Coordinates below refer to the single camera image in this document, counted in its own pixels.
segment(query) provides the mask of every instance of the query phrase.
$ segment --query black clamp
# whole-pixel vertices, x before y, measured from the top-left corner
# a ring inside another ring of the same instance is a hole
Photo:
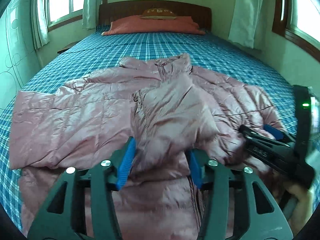
[[[52,187],[31,225],[29,240],[92,240],[86,235],[84,189],[91,188],[92,226],[96,240],[121,240],[112,191],[127,181],[135,153],[129,138],[121,150],[89,170],[68,168]],[[200,190],[209,190],[198,240],[225,239],[229,189],[234,189],[235,219],[231,240],[289,240],[290,227],[276,201],[253,170],[230,170],[206,152],[186,152],[191,178]]]
[[[310,188],[315,170],[306,163],[305,155],[301,156],[295,151],[296,137],[270,125],[264,125],[264,129],[276,139],[261,136],[245,125],[240,126],[239,132],[246,139],[246,150],[289,179]]]

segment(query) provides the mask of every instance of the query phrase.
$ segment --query wooden window frame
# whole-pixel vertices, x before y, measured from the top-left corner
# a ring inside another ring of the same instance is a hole
[[[83,9],[73,12],[72,0],[69,0],[69,14],[62,16],[61,18],[52,21],[50,20],[49,12],[49,0],[45,0],[45,14],[48,25],[48,32],[57,29],[63,25],[69,24],[82,19]]]
[[[294,30],[287,27],[289,20],[289,6],[289,0],[276,0],[272,31],[293,42],[320,62],[320,50],[310,42],[298,36]]]

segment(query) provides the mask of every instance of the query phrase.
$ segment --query bedside table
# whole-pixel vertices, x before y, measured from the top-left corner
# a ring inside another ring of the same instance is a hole
[[[63,49],[57,51],[58,55],[60,55],[61,53],[67,51],[68,49],[72,48],[74,45],[76,45],[78,42],[80,41],[76,41],[76,42],[73,42],[73,43],[70,43],[69,45],[65,46]]]

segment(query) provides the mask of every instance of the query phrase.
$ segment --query blue plaid bedsheet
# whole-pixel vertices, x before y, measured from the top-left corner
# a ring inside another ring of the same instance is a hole
[[[108,27],[97,31],[62,53],[22,90],[55,93],[67,80],[79,78],[97,69],[114,67],[124,56],[149,60],[183,52],[194,65],[229,75],[241,82],[262,87],[275,103],[290,133],[296,132],[292,87],[274,69],[242,52],[228,42],[207,33],[204,36],[180,33],[133,33],[101,36]],[[0,202],[14,224],[21,230],[18,178],[20,170],[9,169],[9,133],[13,99],[0,116]],[[316,183],[317,196],[319,182]]]

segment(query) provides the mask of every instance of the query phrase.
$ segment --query wooden headboard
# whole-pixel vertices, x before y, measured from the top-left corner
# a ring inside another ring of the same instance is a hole
[[[191,16],[200,28],[211,31],[211,9],[208,7],[175,1],[132,0],[103,3],[99,8],[99,25],[110,25],[111,22],[131,15],[141,15],[149,8],[166,8],[178,16]]]

